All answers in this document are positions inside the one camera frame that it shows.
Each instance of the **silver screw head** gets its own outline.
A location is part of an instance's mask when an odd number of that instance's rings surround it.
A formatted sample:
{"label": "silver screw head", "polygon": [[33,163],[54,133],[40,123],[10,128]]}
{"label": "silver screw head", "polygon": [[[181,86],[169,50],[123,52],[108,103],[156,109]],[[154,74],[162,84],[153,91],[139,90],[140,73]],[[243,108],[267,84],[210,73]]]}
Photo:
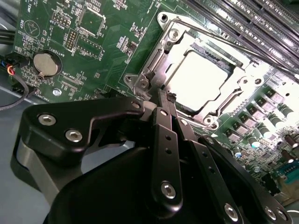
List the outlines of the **silver screw head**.
{"label": "silver screw head", "polygon": [[185,125],[185,126],[188,125],[187,121],[185,121],[184,119],[181,119],[181,122],[182,122],[182,124]]}
{"label": "silver screw head", "polygon": [[269,209],[269,207],[265,207],[265,212],[267,214],[267,216],[269,216],[272,220],[276,220],[276,215],[274,214],[274,212]]}
{"label": "silver screw head", "polygon": [[225,213],[228,215],[228,217],[233,220],[234,222],[238,221],[238,213],[234,210],[234,208],[230,204],[224,205]]}
{"label": "silver screw head", "polygon": [[161,110],[160,112],[161,112],[161,114],[163,114],[164,116],[167,116],[167,112],[166,112],[166,111]]}
{"label": "silver screw head", "polygon": [[178,29],[171,29],[169,31],[169,39],[172,41],[178,41],[179,40],[179,30]]}
{"label": "silver screw head", "polygon": [[72,142],[80,142],[82,140],[82,134],[77,131],[77,130],[68,130],[65,133],[65,137],[67,138],[67,140],[72,141]]}
{"label": "silver screw head", "polygon": [[56,119],[49,114],[42,114],[38,117],[39,123],[46,126],[51,126],[56,123]]}
{"label": "silver screw head", "polygon": [[207,137],[206,140],[208,141],[208,143],[214,144],[214,142],[213,142],[213,140],[211,138]]}
{"label": "silver screw head", "polygon": [[287,217],[280,209],[276,209],[276,211],[283,220],[285,220],[285,221],[287,220]]}
{"label": "silver screw head", "polygon": [[161,185],[161,191],[165,197],[173,199],[176,196],[176,191],[170,183],[163,182]]}
{"label": "silver screw head", "polygon": [[61,90],[58,89],[58,88],[54,88],[53,91],[52,91],[52,93],[56,97],[59,97],[62,94]]}

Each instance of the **mounting hole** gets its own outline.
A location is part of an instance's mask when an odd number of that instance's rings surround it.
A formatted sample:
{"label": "mounting hole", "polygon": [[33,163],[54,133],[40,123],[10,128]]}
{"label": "mounting hole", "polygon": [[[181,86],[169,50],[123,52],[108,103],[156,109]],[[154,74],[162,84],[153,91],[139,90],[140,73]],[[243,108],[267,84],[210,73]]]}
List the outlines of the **mounting hole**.
{"label": "mounting hole", "polygon": [[261,80],[260,78],[257,78],[257,79],[254,81],[254,83],[255,83],[256,85],[259,85],[259,84],[262,83],[262,80]]}
{"label": "mounting hole", "polygon": [[212,174],[215,173],[215,170],[214,170],[212,167],[209,167],[209,170],[210,170],[210,172],[211,172]]}
{"label": "mounting hole", "polygon": [[171,155],[172,154],[172,151],[168,148],[165,149],[165,152],[168,154],[168,155]]}
{"label": "mounting hole", "polygon": [[168,20],[167,15],[163,14],[163,15],[161,16],[161,22],[165,23],[165,22],[167,22],[167,20]]}
{"label": "mounting hole", "polygon": [[127,83],[131,83],[133,80],[132,80],[132,77],[131,76],[128,76],[126,77],[126,82]]}
{"label": "mounting hole", "polygon": [[218,127],[218,126],[217,126],[216,124],[211,125],[211,128],[212,128],[212,129],[217,129],[217,127]]}

